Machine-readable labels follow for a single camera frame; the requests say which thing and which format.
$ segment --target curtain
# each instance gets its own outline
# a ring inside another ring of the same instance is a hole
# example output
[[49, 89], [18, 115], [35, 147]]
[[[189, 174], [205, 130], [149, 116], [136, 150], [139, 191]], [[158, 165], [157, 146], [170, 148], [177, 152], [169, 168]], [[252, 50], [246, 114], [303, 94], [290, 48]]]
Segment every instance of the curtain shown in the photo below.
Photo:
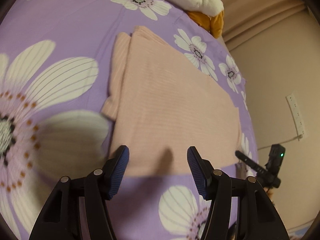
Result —
[[306, 8], [302, 0], [222, 0], [222, 37], [229, 50]]

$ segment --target bedsheet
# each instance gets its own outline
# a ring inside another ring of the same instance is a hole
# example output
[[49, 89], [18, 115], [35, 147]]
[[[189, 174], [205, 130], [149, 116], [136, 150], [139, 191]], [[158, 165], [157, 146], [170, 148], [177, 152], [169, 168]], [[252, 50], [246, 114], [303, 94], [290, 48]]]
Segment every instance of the bedsheet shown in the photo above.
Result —
[[[184, 53], [230, 95], [242, 150], [257, 160], [245, 79], [226, 49], [181, 9], [165, 0], [17, 0], [0, 25], [0, 212], [18, 239], [28, 239], [61, 176], [86, 176], [105, 161], [113, 123], [99, 112], [112, 48], [119, 32], [136, 25]], [[236, 176], [235, 165], [223, 170]], [[125, 176], [107, 204], [120, 240], [200, 239], [209, 207], [191, 174]], [[85, 225], [83, 199], [81, 214]], [[83, 234], [89, 239], [85, 227]]]

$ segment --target pink folded towel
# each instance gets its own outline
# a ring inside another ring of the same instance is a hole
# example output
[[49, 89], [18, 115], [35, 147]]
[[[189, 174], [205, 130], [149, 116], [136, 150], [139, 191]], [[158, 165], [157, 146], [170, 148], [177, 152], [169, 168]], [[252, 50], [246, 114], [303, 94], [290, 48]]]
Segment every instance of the pink folded towel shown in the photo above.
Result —
[[116, 121], [111, 152], [129, 147], [128, 176], [190, 173], [195, 146], [215, 168], [237, 162], [238, 108], [210, 77], [143, 26], [119, 33], [102, 113]]

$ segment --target wall outlet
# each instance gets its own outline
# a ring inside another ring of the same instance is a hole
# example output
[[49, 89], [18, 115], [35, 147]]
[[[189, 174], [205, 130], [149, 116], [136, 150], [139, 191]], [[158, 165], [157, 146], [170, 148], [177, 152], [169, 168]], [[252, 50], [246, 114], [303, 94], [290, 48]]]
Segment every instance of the wall outlet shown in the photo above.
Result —
[[294, 96], [294, 94], [290, 94], [287, 97], [287, 101], [293, 116], [294, 124], [296, 126], [297, 134], [302, 136], [302, 138], [306, 138], [308, 136], [308, 133], [306, 131], [306, 128], [304, 126], [304, 122], [302, 119], [301, 112], [299, 110], [299, 106], [297, 103], [297, 100]]

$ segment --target metal screw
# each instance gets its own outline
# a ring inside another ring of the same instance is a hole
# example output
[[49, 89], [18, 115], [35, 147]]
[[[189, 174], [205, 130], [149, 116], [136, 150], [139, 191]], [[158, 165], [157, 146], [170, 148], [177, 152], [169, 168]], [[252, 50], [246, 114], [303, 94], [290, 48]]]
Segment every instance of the metal screw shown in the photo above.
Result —
[[60, 179], [61, 182], [65, 183], [69, 180], [69, 178], [67, 176], [64, 176]]
[[214, 175], [217, 175], [217, 176], [221, 176], [221, 175], [222, 175], [222, 171], [216, 169], [216, 170], [213, 171], [213, 174], [214, 174]]
[[94, 175], [101, 175], [103, 173], [102, 169], [96, 169], [93, 174]]
[[257, 180], [256, 180], [255, 177], [249, 176], [249, 177], [248, 177], [248, 181], [250, 181], [251, 183], [255, 183]]

